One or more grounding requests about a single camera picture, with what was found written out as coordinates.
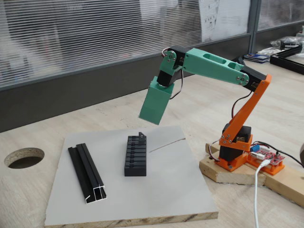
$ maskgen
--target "orange arm link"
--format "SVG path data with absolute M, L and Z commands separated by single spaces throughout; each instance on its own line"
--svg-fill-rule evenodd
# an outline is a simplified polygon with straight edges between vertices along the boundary
M 221 146 L 226 146 L 244 151 L 250 151 L 250 145 L 252 143 L 252 135 L 250 136 L 248 142 L 241 142 L 241 141 L 232 142 L 232 141 L 238 134 L 239 130 L 244 125 L 246 119 L 249 117 L 250 113 L 252 112 L 252 110 L 260 100 L 265 90 L 267 89 L 268 85 L 271 82 L 271 78 L 272 78 L 271 75 L 267 75 L 266 79 L 259 83 L 251 98 L 230 120 L 229 127 L 224 131 L 221 139 L 219 140 L 219 144 Z

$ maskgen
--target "wooden block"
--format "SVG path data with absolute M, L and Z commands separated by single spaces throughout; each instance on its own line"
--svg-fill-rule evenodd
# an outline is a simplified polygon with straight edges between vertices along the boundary
M 256 170 L 253 165 L 246 166 Z M 304 207 L 304 173 L 285 167 L 275 176 L 262 172 L 266 176 L 265 186 L 271 190 L 287 197 L 296 204 Z
M 219 155 L 219 145 L 211 145 L 211 152 L 215 157 Z M 245 163 L 233 172 L 229 172 L 216 165 L 209 157 L 205 157 L 199 163 L 201 172 L 215 182 L 220 183 L 237 183 L 237 184 L 254 184 L 254 175 L 256 167 Z M 304 207 L 304 173 L 292 169 L 285 165 L 278 174 L 272 176 L 266 172 L 260 172 L 258 175 L 258 185 L 265 185 L 271 190 L 287 197 L 296 204 Z
M 218 151 L 214 153 L 215 157 L 218 157 L 218 155 Z M 242 165 L 233 172 L 229 172 L 215 164 L 213 160 L 209 159 L 209 157 L 205 157 L 200 161 L 199 168 L 205 176 L 217 183 L 236 183 L 245 185 L 255 184 L 255 170 L 246 165 Z M 265 181 L 266 176 L 259 174 L 257 184 L 263 186 Z
M 210 145 L 210 143 L 206 143 L 206 146 L 205 146 L 206 153 L 209 153 L 209 149 L 208 149 L 209 145 Z M 210 148 L 211 149 L 211 153 L 213 154 L 213 153 L 219 151 L 219 148 L 220 148 L 219 144 L 213 144 L 213 145 L 211 145 L 211 148 Z

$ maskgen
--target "blue module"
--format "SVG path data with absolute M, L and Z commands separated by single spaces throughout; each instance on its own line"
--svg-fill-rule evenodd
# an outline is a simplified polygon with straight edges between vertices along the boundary
M 257 152 L 260 150 L 260 145 L 254 145 L 250 147 L 250 152 Z

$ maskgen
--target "circular hole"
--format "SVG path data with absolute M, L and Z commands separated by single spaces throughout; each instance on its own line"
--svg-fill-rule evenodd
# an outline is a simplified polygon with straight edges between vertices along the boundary
M 44 158 L 44 152 L 38 148 L 23 148 L 9 154 L 4 164 L 12 169 L 23 169 L 36 165 Z

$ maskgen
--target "black aluminum profile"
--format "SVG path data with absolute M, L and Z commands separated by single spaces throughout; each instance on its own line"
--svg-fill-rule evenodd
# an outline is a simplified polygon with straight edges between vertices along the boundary
M 124 176 L 147 176 L 147 137 L 141 132 L 138 136 L 128 136 Z
M 287 57 L 298 54 L 302 51 L 302 45 L 285 50 L 270 56 L 270 63 L 278 67 L 285 68 L 287 70 L 294 71 L 296 73 L 304 75 L 304 65 L 301 63 L 294 62 Z
M 68 149 L 86 203 L 106 199 L 105 185 L 85 143 Z

